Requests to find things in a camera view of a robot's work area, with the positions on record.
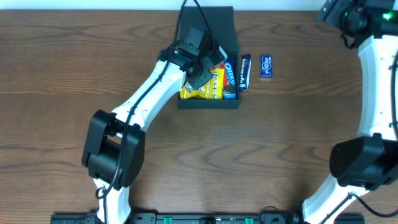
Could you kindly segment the yellow Hacks candy bag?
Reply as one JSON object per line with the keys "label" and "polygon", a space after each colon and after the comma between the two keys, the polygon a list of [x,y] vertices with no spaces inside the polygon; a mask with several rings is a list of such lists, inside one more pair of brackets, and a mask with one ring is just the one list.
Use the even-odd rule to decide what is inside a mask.
{"label": "yellow Hacks candy bag", "polygon": [[223,85],[217,82],[217,77],[211,73],[212,78],[199,89],[194,90],[187,82],[180,90],[181,99],[201,98],[205,100],[221,100],[223,98]]}

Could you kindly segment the blue Oreo cookie pack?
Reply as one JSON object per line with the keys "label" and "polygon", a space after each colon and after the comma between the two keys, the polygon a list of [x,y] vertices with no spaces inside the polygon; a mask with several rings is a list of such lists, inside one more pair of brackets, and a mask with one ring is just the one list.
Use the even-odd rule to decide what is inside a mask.
{"label": "blue Oreo cookie pack", "polygon": [[224,62],[224,84],[223,84],[223,99],[236,99],[236,83],[233,70],[234,61],[226,60]]}

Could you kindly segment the blue Dairy Milk chocolate bar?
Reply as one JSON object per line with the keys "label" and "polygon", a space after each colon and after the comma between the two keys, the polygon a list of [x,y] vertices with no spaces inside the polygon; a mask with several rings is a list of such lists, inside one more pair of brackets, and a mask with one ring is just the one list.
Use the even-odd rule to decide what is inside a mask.
{"label": "blue Dairy Milk chocolate bar", "polygon": [[251,73],[251,54],[244,54],[241,56],[241,71],[239,74],[239,91],[245,92],[249,88],[249,78]]}

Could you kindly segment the black box with lid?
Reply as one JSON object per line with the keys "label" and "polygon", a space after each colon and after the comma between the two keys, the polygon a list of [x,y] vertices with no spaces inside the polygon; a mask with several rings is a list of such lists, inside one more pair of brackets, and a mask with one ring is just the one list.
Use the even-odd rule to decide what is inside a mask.
{"label": "black box with lid", "polygon": [[[203,7],[200,12],[196,6],[188,6],[183,10],[180,21],[179,37],[182,39],[188,34],[192,25],[202,28],[209,26],[212,36],[226,52],[228,59],[234,61],[234,79],[239,78],[239,42],[234,26],[234,9],[232,6]],[[197,109],[237,109],[240,104],[240,92],[236,92],[234,100],[177,100],[180,110]]]}

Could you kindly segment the blue Eclipse mints box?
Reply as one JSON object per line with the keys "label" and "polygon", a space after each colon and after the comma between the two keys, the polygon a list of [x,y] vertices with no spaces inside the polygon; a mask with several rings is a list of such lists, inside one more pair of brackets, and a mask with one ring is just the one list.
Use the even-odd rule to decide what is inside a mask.
{"label": "blue Eclipse mints box", "polygon": [[272,78],[273,66],[271,55],[261,55],[261,78]]}

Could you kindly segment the red Hacks candy bag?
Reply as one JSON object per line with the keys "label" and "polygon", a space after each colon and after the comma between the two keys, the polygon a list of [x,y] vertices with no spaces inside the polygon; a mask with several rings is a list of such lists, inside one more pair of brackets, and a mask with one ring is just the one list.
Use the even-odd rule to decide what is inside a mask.
{"label": "red Hacks candy bag", "polygon": [[226,69],[225,69],[224,62],[211,68],[210,72],[214,73],[216,75],[217,82],[219,82],[223,86],[226,86],[228,84],[228,79],[226,77]]}

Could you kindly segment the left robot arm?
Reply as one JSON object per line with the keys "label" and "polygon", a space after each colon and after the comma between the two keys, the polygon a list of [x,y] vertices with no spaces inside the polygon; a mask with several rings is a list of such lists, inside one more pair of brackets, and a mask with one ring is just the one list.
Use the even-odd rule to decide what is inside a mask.
{"label": "left robot arm", "polygon": [[90,119],[81,163],[97,187],[96,217],[101,223],[126,223],[131,213],[129,187],[143,162],[146,131],[165,103],[184,86],[196,65],[207,72],[227,58],[216,47],[203,58],[185,50],[167,48],[147,80],[123,104]]}

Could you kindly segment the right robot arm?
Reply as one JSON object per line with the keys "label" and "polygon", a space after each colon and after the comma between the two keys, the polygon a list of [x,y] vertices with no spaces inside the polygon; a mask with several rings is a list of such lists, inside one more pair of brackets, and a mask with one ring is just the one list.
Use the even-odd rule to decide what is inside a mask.
{"label": "right robot arm", "polygon": [[330,174],[301,204],[289,223],[362,223],[363,217],[342,215],[353,201],[377,217],[362,196],[397,179],[397,1],[329,0],[319,20],[341,31],[348,49],[361,62],[363,93],[356,138],[336,144]]}

